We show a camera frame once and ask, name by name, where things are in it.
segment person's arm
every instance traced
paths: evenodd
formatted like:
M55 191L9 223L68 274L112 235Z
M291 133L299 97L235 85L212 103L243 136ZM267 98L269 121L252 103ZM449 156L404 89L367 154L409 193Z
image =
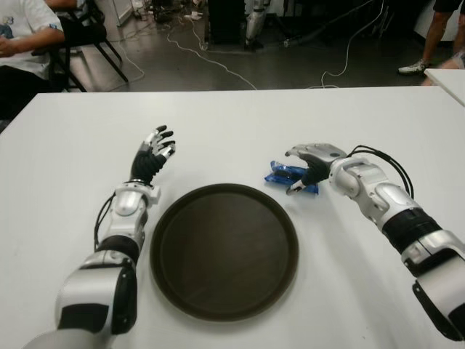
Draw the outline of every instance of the person's arm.
M64 42L65 35L54 28L45 28L25 38L10 40L0 36L0 57L11 57Z
M78 8L78 0L45 0L45 2L54 11Z

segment person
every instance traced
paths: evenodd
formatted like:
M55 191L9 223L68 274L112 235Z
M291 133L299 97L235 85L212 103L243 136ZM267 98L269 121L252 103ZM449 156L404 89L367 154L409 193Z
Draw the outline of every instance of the person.
M416 63L399 68L402 75L421 74L430 66L432 55L444 36L450 16L460 7L462 0L436 0L434 4L434 17L426 35L423 57ZM460 8L458 18L458 32L454 41L454 52L460 52L465 46L465 1Z
M48 55L31 52L65 36L44 0L1 0L0 21L0 119L11 120L38 93L53 92Z

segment black chair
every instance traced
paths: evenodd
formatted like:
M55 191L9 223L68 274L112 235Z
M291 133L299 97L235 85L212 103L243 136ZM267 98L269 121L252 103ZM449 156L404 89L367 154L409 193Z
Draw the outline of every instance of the black chair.
M105 22L105 15L95 4L94 0L86 0L86 4L88 12L79 18L76 16L74 11L68 11L71 19L66 17L60 18L63 31L65 33L65 42L61 44L59 48L65 50L65 62L62 61L57 52L53 51L50 52L52 59L60 65L65 74L76 85L76 87L78 87L82 92L85 92L86 90L82 86L81 82L79 82L76 76L74 76L70 71L71 49L74 47L94 45L102 56L111 64L116 73L118 73L125 82L128 82L128 78L101 46L101 44L105 43L115 54L120 63L123 62L119 53L107 40L107 29L103 25Z

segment black cable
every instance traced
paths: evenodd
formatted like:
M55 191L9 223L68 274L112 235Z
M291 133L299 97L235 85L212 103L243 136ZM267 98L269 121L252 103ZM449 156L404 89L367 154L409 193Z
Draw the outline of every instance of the black cable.
M380 155L382 155L384 157L384 160L389 162L393 167L397 167L405 176L405 180L408 182L408 185L410 187L410 190L407 190L407 192L411 195L411 197L413 198L414 197L414 192L413 192L413 183L410 179L410 177L408 176L408 173L407 171L402 167L401 164L399 164L399 162L397 162L394 158L392 158L391 156L389 156L388 154L382 152L382 151L379 151L375 148L372 148L372 147L368 147L367 145L358 145L357 147L355 147L355 149L353 151L355 151L357 148L366 148L366 149L370 149L371 151L373 152L376 152Z
M358 154L358 153L367 153L367 154L377 156L380 159L385 160L392 167L394 167L394 169L397 171L400 178L402 179L402 182L403 182L403 184L405 186L405 191L408 193L408 195L411 196L411 198L414 198L415 194L414 194L414 190L413 190L413 183L412 183L410 177L408 176L407 171L402 167L401 164L399 164L399 162L397 162L390 155L388 155L388 154L386 154L386 153L384 153L382 151L379 151L379 150L377 150L375 148L368 147L366 145L358 145L357 147L355 147L349 153L349 155L347 157L350 157L350 156L352 156L354 154Z
M115 193L113 193L112 196L110 196L107 201L105 201L105 203L103 204L102 208L100 209L100 212L97 216L97 220L95 221L95 226L94 226L94 252L97 251L97 247L99 246L99 228L100 228L100 225L102 224L103 222L103 219L105 218L105 216L107 215L108 211L110 210L110 207L111 207L111 203L113 201L113 198L116 196Z

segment robotic arm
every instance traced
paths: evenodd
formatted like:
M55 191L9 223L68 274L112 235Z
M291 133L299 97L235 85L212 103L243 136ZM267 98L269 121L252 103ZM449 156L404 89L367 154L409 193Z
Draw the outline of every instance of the robotic arm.
M267 9L271 0L254 0L254 11L247 17L246 48L253 49L256 38L262 32Z
M355 201L401 254L417 278L413 293L436 328L451 340L464 340L464 244L366 159L347 156L329 144L298 145L286 155L298 156L309 166L288 194L329 179L331 187Z
M115 335L134 326L137 260L145 240L147 211L160 197L160 188L150 183L175 152L174 141L162 143L173 135L165 131L165 126L157 128L141 144L130 181L108 199L110 224L101 242L98 228L103 217L99 214L94 254L69 276L58 295L57 331L37 337L26 349L109 348Z

